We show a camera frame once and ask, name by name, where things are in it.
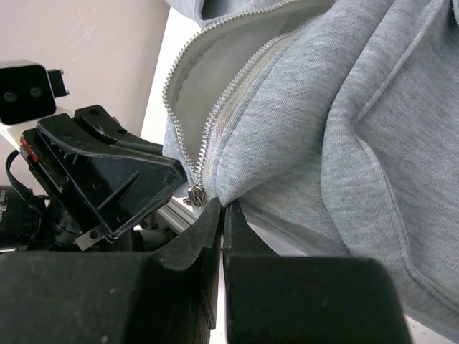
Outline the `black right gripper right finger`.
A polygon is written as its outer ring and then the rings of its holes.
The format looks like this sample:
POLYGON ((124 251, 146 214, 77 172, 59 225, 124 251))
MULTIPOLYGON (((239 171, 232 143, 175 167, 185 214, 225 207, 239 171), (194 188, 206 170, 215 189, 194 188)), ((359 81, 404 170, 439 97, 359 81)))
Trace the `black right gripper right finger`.
POLYGON ((376 260, 276 254, 238 201, 225 210, 229 343, 410 343, 394 283, 376 260))

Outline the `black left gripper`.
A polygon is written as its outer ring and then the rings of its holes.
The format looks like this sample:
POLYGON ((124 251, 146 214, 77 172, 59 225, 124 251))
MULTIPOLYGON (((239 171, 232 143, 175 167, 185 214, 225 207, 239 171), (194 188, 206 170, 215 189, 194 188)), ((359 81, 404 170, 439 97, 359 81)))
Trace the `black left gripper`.
POLYGON ((22 134, 5 169, 3 251, 82 251, 84 240, 87 250, 105 251, 106 239, 132 229, 186 180, 180 162, 164 157, 160 144, 128 132, 100 105, 40 120, 22 134), (43 194, 11 172, 17 157, 43 194))

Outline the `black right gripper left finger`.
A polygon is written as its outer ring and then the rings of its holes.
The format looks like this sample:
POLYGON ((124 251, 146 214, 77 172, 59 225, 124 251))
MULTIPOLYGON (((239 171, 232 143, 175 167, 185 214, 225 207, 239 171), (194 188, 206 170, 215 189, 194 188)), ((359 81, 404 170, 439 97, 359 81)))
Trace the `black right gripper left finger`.
POLYGON ((3 343, 208 343, 217 312, 219 220, 211 200, 152 253, 1 256, 3 343))

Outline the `grey zip-up jacket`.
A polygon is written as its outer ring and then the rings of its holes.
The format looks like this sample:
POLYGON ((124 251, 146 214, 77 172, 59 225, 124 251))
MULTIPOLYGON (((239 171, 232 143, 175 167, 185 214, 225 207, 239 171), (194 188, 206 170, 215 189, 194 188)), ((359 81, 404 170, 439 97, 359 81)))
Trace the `grey zip-up jacket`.
POLYGON ((163 93, 196 209, 309 255, 371 257, 458 339, 458 3, 171 1, 201 32, 163 93))

